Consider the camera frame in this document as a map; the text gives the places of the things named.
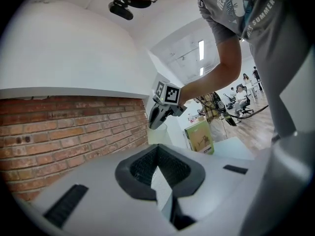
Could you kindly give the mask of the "green book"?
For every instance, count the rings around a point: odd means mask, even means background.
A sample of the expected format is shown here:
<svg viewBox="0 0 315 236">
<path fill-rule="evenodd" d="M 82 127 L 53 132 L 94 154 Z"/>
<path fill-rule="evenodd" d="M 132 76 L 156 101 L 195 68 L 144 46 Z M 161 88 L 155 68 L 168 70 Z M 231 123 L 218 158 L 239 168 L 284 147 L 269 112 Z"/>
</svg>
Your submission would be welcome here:
<svg viewBox="0 0 315 236">
<path fill-rule="evenodd" d="M 203 154 L 214 153 L 213 139 L 206 120 L 199 121 L 186 128 L 185 135 L 192 151 Z"/>
</svg>

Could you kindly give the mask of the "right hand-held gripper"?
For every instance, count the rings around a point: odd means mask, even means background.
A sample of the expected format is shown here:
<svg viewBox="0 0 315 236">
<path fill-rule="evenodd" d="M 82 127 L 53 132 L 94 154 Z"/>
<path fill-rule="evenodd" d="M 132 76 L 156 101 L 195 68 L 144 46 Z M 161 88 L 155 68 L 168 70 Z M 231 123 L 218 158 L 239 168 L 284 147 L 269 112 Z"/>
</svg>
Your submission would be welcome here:
<svg viewBox="0 0 315 236">
<path fill-rule="evenodd" d="M 159 128 L 168 116 L 180 117 L 187 109 L 180 106 L 181 88 L 166 81 L 159 81 L 153 96 L 154 106 L 149 116 L 149 128 Z"/>
</svg>

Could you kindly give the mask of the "dark swivel chair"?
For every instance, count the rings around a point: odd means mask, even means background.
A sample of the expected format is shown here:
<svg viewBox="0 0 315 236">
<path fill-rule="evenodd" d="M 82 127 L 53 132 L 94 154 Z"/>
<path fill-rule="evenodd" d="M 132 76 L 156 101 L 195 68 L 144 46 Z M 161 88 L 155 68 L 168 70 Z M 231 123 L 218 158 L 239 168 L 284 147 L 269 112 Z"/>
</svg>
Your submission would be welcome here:
<svg viewBox="0 0 315 236">
<path fill-rule="evenodd" d="M 242 84 L 237 86 L 237 94 L 236 94 L 236 112 L 239 117 L 242 117 L 244 114 L 249 114 L 253 112 L 252 109 L 249 109 L 251 101 L 249 100 L 247 94 L 247 88 Z"/>
</svg>

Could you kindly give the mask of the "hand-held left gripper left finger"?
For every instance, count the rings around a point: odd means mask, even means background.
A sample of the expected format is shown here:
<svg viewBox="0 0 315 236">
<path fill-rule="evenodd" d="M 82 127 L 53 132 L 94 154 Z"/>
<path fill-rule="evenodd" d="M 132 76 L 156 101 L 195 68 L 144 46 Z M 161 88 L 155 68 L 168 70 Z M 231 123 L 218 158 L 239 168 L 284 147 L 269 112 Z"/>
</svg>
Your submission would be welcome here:
<svg viewBox="0 0 315 236">
<path fill-rule="evenodd" d="M 24 214 L 49 236 L 171 236 L 177 230 L 155 201 L 130 197 L 116 182 L 120 161 L 146 149 L 140 146 L 97 157 L 80 165 L 45 189 L 31 204 L 17 198 Z M 87 187 L 61 228 L 44 214 L 72 186 Z"/>
</svg>

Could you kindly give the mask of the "person's grey printed t-shirt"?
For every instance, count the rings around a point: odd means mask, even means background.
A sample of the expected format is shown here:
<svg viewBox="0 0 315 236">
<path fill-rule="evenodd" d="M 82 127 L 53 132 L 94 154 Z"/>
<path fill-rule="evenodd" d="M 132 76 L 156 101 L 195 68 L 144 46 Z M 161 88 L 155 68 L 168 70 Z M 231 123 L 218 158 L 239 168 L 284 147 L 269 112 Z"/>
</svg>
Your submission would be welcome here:
<svg viewBox="0 0 315 236">
<path fill-rule="evenodd" d="M 279 30 L 288 14 L 285 0 L 198 0 L 202 18 L 216 44 L 237 36 L 252 45 L 271 30 Z"/>
</svg>

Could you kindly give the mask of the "person's right forearm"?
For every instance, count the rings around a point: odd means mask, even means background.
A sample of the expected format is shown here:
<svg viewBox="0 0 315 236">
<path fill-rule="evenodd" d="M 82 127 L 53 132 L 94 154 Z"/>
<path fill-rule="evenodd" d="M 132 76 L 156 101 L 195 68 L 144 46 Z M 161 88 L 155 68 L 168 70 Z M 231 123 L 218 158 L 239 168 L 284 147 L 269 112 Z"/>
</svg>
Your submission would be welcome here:
<svg viewBox="0 0 315 236">
<path fill-rule="evenodd" d="M 217 50 L 219 64 L 203 77 L 181 88 L 180 105 L 184 105 L 188 100 L 220 90 L 239 77 L 242 64 L 239 38 L 232 37 L 218 44 Z"/>
</svg>

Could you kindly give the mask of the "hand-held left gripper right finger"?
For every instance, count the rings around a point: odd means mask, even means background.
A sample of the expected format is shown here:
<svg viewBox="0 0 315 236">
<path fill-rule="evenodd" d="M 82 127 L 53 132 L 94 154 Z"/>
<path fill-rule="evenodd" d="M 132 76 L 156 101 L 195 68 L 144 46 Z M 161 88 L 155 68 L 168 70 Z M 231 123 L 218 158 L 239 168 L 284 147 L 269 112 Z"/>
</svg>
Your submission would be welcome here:
<svg viewBox="0 0 315 236">
<path fill-rule="evenodd" d="M 188 165 L 180 184 L 193 193 L 172 192 L 171 222 L 157 224 L 157 236 L 254 236 L 251 206 L 270 159 L 263 150 L 254 160 L 225 152 L 207 155 L 175 146 L 158 146 L 159 153 Z"/>
</svg>

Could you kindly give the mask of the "clear plastic cup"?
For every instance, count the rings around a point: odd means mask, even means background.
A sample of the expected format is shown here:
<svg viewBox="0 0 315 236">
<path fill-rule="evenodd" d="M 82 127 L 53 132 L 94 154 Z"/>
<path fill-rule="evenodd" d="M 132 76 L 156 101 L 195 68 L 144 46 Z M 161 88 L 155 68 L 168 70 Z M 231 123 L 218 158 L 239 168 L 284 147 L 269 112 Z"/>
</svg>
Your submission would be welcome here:
<svg viewBox="0 0 315 236">
<path fill-rule="evenodd" d="M 148 143 L 154 144 L 165 144 L 167 142 L 167 125 L 162 124 L 157 129 L 147 129 Z"/>
</svg>

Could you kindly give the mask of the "white table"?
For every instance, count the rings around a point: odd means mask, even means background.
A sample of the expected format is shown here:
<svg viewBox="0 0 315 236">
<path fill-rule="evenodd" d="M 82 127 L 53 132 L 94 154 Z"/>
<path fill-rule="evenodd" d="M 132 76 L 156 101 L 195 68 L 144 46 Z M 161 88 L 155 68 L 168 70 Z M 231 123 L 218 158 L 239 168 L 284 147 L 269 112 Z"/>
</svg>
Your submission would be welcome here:
<svg viewBox="0 0 315 236">
<path fill-rule="evenodd" d="M 246 84 L 247 90 L 250 92 L 250 95 L 254 99 L 254 101 L 257 99 L 258 95 L 260 94 L 260 89 L 259 89 L 259 82 L 256 83 L 248 83 Z"/>
</svg>

